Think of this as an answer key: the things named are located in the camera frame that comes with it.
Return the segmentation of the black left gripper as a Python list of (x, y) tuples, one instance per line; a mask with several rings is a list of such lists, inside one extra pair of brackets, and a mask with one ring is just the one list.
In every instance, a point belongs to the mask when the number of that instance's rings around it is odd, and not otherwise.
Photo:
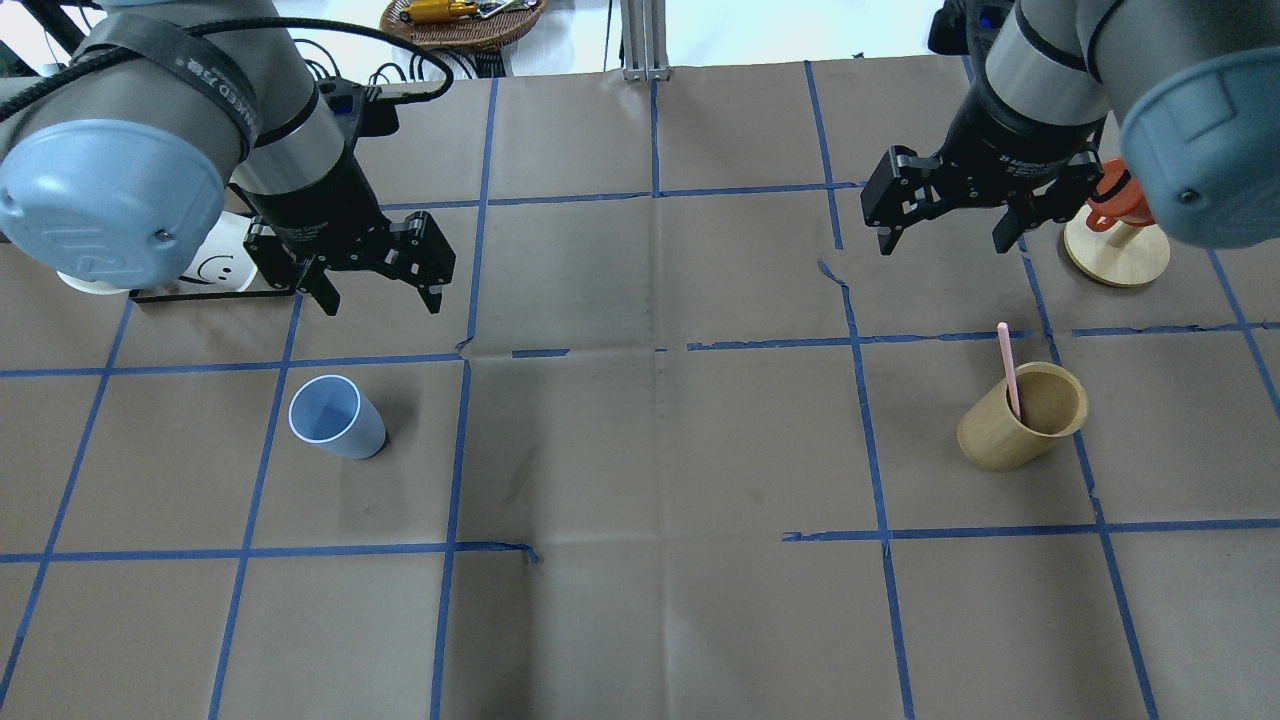
[(243, 196), (275, 236), (248, 243), (269, 284), (296, 287), (326, 316), (335, 316), (340, 293), (326, 268), (370, 270), (415, 286), (430, 314), (442, 310), (443, 291), (456, 268), (453, 247), (428, 214), (394, 225), (356, 160), (337, 161), (323, 178), (300, 190), (244, 188)]

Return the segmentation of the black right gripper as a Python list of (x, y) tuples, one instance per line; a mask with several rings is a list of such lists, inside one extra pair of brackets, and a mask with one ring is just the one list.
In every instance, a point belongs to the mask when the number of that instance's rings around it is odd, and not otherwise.
[(936, 152), (891, 146), (861, 190), (865, 225), (890, 256), (906, 228), (959, 209), (1004, 208), (992, 229), (1009, 252), (1047, 222), (1068, 222), (1101, 179), (1098, 119), (1055, 126), (1007, 108), (991, 90), (966, 94)]

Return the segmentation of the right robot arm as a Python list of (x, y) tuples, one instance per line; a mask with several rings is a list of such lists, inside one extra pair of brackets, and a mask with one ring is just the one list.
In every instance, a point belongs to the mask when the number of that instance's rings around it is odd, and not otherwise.
[(1277, 237), (1275, 1), (946, 1), (929, 49), (974, 78), (941, 147), (892, 146), (861, 191), (882, 254), (961, 208), (1002, 208), (1006, 252), (1100, 193), (1117, 123), (1129, 181), (1167, 236), (1202, 249)]

